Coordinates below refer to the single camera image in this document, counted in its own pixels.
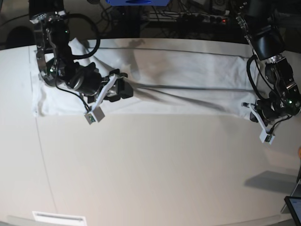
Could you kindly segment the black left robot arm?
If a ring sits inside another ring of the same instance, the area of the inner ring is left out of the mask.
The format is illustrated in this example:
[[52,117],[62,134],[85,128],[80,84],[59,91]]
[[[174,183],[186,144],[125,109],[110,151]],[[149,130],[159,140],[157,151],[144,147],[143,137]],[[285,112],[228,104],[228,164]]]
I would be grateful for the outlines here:
[[290,1],[281,0],[233,0],[231,6],[245,38],[253,50],[247,62],[261,61],[265,64],[265,82],[270,88],[268,97],[258,91],[253,79],[251,86],[258,100],[255,112],[265,125],[277,120],[287,120],[301,110],[301,94],[293,77],[293,69],[283,55],[285,42],[279,31],[276,14]]

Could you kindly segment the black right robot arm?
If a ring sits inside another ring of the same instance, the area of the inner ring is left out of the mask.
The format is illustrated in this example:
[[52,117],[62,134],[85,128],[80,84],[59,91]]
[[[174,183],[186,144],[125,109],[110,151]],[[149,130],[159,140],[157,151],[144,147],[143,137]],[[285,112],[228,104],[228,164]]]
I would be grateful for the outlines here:
[[[132,86],[125,81],[128,77],[119,69],[102,76],[95,63],[87,66],[79,60],[92,57],[101,44],[101,36],[95,22],[83,14],[67,14],[62,0],[30,0],[29,19],[34,27],[37,46],[36,60],[40,76],[46,85],[59,88],[66,85],[65,92],[78,97],[85,107],[96,102],[101,92],[103,99],[115,102],[131,98]],[[69,46],[70,29],[66,20],[86,21],[96,37],[96,45],[91,52],[75,55]]]

